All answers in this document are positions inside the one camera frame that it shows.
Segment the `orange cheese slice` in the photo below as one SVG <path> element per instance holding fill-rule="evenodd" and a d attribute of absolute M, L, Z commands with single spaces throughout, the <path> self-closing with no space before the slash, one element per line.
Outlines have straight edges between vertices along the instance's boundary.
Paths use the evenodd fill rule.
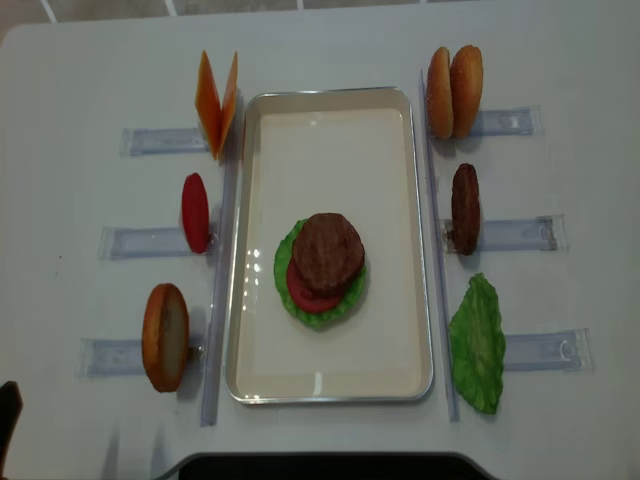
<path fill-rule="evenodd" d="M 194 102 L 211 154 L 218 159 L 222 111 L 213 71 L 205 51 L 201 54 Z"/>
<path fill-rule="evenodd" d="M 236 112 L 236 97 L 237 97 L 237 77 L 238 77 L 238 55 L 234 53 L 232 65 L 230 68 L 229 76 L 226 83 L 226 90 L 221 107 L 221 131 L 220 131 L 220 145 L 218 148 L 218 157 L 222 157 L 224 144 L 229 134 L 232 120 Z"/>

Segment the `brown meat patty on tray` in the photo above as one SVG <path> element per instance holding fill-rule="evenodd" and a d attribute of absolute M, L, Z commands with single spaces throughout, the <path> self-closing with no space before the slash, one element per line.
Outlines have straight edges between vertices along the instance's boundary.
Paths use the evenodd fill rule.
<path fill-rule="evenodd" d="M 365 249 L 342 214 L 318 213 L 297 234 L 292 259 L 303 284 L 314 295 L 328 298 L 342 294 L 361 273 Z"/>

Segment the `red tomato slice on tray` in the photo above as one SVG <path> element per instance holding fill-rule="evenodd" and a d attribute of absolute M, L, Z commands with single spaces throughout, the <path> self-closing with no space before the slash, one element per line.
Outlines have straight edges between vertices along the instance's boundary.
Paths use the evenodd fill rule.
<path fill-rule="evenodd" d="M 320 297 L 313 293 L 302 281 L 296 264 L 289 262 L 286 272 L 286 285 L 294 304 L 307 313 L 319 314 L 335 308 L 343 299 L 343 294 Z"/>

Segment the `green lettuce leaf on tray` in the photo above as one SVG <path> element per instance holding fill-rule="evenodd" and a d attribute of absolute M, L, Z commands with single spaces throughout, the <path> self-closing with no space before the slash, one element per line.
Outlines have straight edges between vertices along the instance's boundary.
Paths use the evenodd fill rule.
<path fill-rule="evenodd" d="M 298 220 L 289 233 L 280 241 L 274 255 L 273 275 L 275 287 L 285 310 L 295 319 L 308 328 L 322 330 L 341 318 L 345 318 L 359 304 L 365 296 L 367 267 L 363 266 L 359 274 L 351 282 L 342 296 L 329 302 L 329 308 L 304 310 L 293 298 L 289 280 L 294 287 L 298 287 L 301 281 L 289 271 L 293 268 L 292 252 L 293 244 L 302 230 L 307 218 Z"/>

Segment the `red tomato slice upright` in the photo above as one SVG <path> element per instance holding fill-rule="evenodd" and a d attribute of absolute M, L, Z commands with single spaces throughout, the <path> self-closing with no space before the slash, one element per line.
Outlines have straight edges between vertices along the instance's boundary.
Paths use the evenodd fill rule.
<path fill-rule="evenodd" d="M 198 173 L 186 177 L 181 199 L 181 215 L 187 243 L 192 252 L 204 253 L 211 242 L 209 206 L 202 178 Z"/>

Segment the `brown meat patty upright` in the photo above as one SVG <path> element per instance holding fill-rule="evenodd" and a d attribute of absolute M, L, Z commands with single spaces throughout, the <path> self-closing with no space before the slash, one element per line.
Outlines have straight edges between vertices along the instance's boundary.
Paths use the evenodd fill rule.
<path fill-rule="evenodd" d="M 468 256 L 477 247 L 481 210 L 476 170 L 468 163 L 461 164 L 452 184 L 452 240 L 459 254 Z"/>

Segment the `green lettuce leaf upright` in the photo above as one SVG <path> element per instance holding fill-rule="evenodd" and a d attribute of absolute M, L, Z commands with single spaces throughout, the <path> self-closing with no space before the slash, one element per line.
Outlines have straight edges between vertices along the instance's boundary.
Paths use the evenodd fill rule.
<path fill-rule="evenodd" d="M 470 278 L 449 324 L 449 341 L 456 391 L 476 411 L 494 415 L 503 392 L 506 336 L 497 291 L 484 274 Z"/>

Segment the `white rectangular metal tray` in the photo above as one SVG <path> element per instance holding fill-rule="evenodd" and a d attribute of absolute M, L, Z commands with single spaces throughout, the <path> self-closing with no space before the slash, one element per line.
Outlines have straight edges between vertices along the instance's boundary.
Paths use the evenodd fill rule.
<path fill-rule="evenodd" d="M 246 108 L 236 180 L 225 359 L 250 404 L 409 401 L 433 380 L 413 111 L 395 87 L 272 93 Z M 364 289 L 321 328 L 285 308 L 275 254 L 316 213 L 345 216 Z"/>

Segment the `bun half lower left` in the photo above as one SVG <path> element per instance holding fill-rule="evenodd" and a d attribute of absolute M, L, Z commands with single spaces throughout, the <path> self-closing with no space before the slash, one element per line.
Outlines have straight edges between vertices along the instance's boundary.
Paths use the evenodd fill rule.
<path fill-rule="evenodd" d="M 189 350 L 189 313 L 181 291 L 171 283 L 150 293 L 143 320 L 142 361 L 147 378 L 161 393 L 175 392 Z"/>

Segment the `sesame bun half left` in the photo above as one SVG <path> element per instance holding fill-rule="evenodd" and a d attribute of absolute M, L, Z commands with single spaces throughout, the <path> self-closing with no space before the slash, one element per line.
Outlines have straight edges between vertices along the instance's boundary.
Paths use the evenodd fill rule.
<path fill-rule="evenodd" d="M 439 47 L 431 58 L 426 86 L 430 131 L 439 139 L 450 138 L 454 125 L 449 66 L 449 50 L 444 46 Z"/>

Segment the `sesame bun half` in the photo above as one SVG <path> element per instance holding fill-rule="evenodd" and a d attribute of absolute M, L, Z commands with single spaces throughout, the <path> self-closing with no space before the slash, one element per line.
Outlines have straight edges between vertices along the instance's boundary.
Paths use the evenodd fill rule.
<path fill-rule="evenodd" d="M 430 131 L 439 139 L 450 138 L 454 125 L 449 66 L 449 50 L 444 46 L 439 47 L 431 58 L 426 86 Z"/>
<path fill-rule="evenodd" d="M 475 122 L 483 91 L 482 54 L 478 47 L 466 45 L 450 65 L 450 83 L 456 138 L 467 137 Z"/>

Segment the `sesame bun half right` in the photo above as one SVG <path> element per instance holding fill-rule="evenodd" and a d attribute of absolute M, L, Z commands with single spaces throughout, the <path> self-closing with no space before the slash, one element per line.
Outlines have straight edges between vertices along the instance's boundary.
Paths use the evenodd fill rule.
<path fill-rule="evenodd" d="M 466 45 L 450 65 L 450 83 L 456 138 L 467 137 L 475 122 L 483 91 L 482 54 L 478 47 Z"/>

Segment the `black base at bottom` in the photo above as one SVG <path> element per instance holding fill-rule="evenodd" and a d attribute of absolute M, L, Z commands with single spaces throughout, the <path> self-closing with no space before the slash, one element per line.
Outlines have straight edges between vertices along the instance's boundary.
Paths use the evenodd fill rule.
<path fill-rule="evenodd" d="M 188 461 L 181 479 L 490 479 L 457 454 L 215 454 Z"/>

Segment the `clear long rail left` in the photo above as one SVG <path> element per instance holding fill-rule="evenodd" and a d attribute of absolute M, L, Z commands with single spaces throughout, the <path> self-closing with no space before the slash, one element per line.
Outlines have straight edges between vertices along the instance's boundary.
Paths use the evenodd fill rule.
<path fill-rule="evenodd" d="M 237 94 L 236 112 L 223 151 L 224 179 L 222 199 L 217 222 L 217 240 L 214 248 L 215 276 L 208 327 L 206 363 L 203 376 L 203 391 L 200 426 L 211 427 L 217 422 L 222 357 L 224 351 L 225 323 L 228 304 L 230 263 L 233 254 L 233 229 L 235 218 L 238 164 L 242 157 L 242 129 L 244 125 L 244 98 Z"/>

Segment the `clear long rail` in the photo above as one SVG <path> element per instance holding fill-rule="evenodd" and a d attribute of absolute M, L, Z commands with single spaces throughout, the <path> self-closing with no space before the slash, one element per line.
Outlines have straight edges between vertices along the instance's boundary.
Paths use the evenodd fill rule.
<path fill-rule="evenodd" d="M 430 135 L 430 124 L 427 113 L 427 72 L 424 68 L 420 71 L 420 102 L 422 121 L 422 140 L 425 156 L 425 169 L 427 181 L 427 195 L 429 198 L 429 211 L 431 217 L 431 232 L 434 257 L 434 271 L 436 276 L 436 298 L 439 318 L 440 342 L 443 355 L 444 384 L 446 389 L 446 399 L 448 405 L 448 416 L 450 422 L 460 420 L 459 399 L 453 382 L 452 358 L 449 341 L 449 302 L 447 297 L 446 270 L 444 265 L 444 249 L 440 230 L 440 218 L 437 195 L 437 179 L 434 167 L 434 157 L 432 140 Z"/>
<path fill-rule="evenodd" d="M 233 254 L 233 229 L 235 218 L 238 164 L 242 157 L 242 129 L 244 125 L 244 98 L 237 94 L 236 112 L 223 151 L 224 179 L 222 199 L 217 222 L 217 240 L 214 248 L 215 276 L 208 327 L 206 363 L 203 376 L 203 391 L 200 426 L 211 427 L 217 422 L 222 357 L 224 351 L 225 323 L 228 304 L 230 263 Z"/>

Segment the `clear long rail right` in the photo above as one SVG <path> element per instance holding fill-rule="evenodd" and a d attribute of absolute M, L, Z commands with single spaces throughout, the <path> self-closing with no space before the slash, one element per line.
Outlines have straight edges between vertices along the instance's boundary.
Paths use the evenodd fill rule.
<path fill-rule="evenodd" d="M 436 276 L 436 298 L 439 318 L 440 342 L 443 355 L 444 384 L 446 389 L 446 399 L 448 405 L 448 416 L 450 422 L 460 420 L 459 399 L 453 382 L 452 358 L 449 341 L 449 302 L 447 297 L 446 270 L 444 265 L 444 249 L 440 230 L 440 218 L 437 195 L 437 179 L 434 167 L 434 157 L 432 140 L 430 135 L 430 124 L 427 113 L 427 72 L 424 68 L 420 71 L 420 102 L 422 121 L 422 140 L 425 156 L 425 169 L 427 181 L 427 195 L 429 198 L 429 211 L 431 217 L 431 232 L 434 257 L 434 271 Z"/>

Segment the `clear holder rail tomato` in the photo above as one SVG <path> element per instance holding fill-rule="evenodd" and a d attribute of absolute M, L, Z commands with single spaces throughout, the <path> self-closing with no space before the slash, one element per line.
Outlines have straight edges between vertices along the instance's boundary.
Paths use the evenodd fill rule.
<path fill-rule="evenodd" d="M 104 227 L 98 258 L 127 260 L 195 256 L 181 227 L 115 228 Z"/>

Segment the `clear holder rail cheese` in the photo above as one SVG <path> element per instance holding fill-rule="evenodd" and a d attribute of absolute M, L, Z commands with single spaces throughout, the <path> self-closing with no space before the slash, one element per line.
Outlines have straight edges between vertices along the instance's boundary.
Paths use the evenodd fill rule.
<path fill-rule="evenodd" d="M 119 145 L 121 157 L 208 152 L 199 128 L 125 128 Z"/>

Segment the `clear holder rail patty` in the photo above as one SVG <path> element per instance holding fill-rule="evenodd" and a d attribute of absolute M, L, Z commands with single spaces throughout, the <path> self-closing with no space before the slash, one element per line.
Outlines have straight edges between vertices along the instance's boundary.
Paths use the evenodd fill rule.
<path fill-rule="evenodd" d="M 567 251 L 564 215 L 485 221 L 474 252 Z"/>

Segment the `clear holder rail right buns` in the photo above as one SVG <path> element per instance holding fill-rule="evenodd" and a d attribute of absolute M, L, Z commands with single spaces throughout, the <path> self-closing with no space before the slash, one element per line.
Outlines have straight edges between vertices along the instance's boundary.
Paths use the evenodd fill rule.
<path fill-rule="evenodd" d="M 533 105 L 480 110 L 468 136 L 535 136 L 543 133 L 541 107 Z"/>

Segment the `clear holder rail left bun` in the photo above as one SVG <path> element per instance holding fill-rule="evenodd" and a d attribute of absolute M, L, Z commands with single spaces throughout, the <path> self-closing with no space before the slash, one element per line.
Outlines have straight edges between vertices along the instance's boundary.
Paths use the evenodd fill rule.
<path fill-rule="evenodd" d="M 141 341 L 82 339 L 77 373 L 81 378 L 145 376 Z"/>

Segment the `clear holder rail lettuce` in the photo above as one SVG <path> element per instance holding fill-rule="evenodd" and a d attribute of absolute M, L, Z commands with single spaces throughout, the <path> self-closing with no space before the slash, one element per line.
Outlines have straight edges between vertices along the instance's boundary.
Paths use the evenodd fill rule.
<path fill-rule="evenodd" d="M 578 371 L 593 368 L 587 328 L 506 336 L 505 372 Z"/>

